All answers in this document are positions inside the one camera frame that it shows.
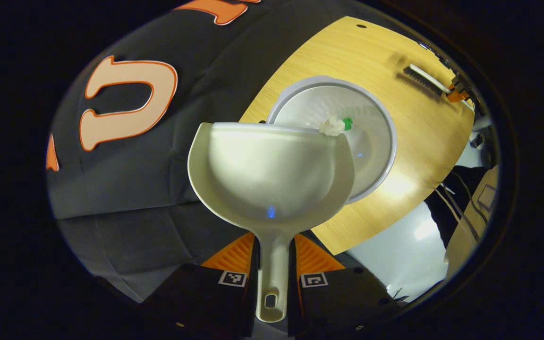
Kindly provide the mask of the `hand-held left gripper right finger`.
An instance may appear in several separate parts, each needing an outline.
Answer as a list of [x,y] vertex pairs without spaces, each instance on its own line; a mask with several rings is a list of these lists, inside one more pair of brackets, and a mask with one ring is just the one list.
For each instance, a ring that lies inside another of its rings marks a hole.
[[341,264],[301,234],[290,245],[287,303],[290,338],[359,338],[402,309],[368,269]]

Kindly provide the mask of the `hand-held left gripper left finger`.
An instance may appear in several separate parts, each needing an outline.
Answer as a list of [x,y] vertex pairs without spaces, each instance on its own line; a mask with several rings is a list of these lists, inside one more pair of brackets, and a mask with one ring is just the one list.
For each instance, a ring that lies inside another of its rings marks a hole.
[[257,247],[248,233],[201,265],[182,264],[144,302],[150,316],[200,339],[239,340],[253,333]]

